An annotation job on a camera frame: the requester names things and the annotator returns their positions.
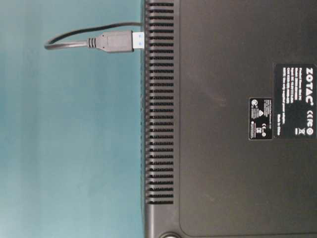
black cable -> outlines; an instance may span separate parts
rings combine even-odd
[[[44,44],[44,48],[47,50],[66,48],[67,43],[65,43],[65,44],[61,43],[60,45],[53,45],[53,44],[57,41],[60,41],[62,39],[65,39],[65,38],[73,36],[73,35],[82,34],[82,33],[86,33],[86,32],[93,32],[93,31],[102,31],[102,30],[120,27],[120,26],[141,26],[141,23],[140,22],[120,22],[120,23],[115,23],[115,24],[110,24],[110,25],[105,25],[105,26],[91,27],[91,28],[85,28],[85,29],[79,29],[79,30],[66,32],[64,34],[58,35],[58,36],[50,39],[49,41],[47,41]],[[71,42],[70,44],[72,45],[72,47],[82,47],[83,44],[82,44],[82,42],[80,42],[80,43],[77,44],[76,42]]]

cable strain relief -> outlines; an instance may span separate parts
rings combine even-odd
[[[88,38],[87,46],[88,48],[96,48],[96,38]]]

black label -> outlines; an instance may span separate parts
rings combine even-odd
[[[272,139],[272,99],[251,98],[249,103],[249,139]]]
[[[274,69],[274,138],[316,138],[316,66],[277,64]]]

regulatory symbol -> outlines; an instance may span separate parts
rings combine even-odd
[[[303,129],[298,128],[298,135],[306,135],[306,128],[303,128]]]
[[[256,99],[253,99],[252,102],[251,102],[251,104],[252,104],[253,106],[257,106],[257,105],[258,105],[258,101],[257,101]]]
[[[314,130],[312,128],[307,129],[307,135],[312,135],[314,133]]]
[[[262,137],[266,137],[265,130],[266,130],[266,124],[263,123],[263,124],[262,124]]]

product label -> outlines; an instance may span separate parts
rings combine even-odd
[[[251,98],[249,103],[249,139],[272,139],[272,99]]]
[[[316,138],[316,66],[276,64],[274,138]]]

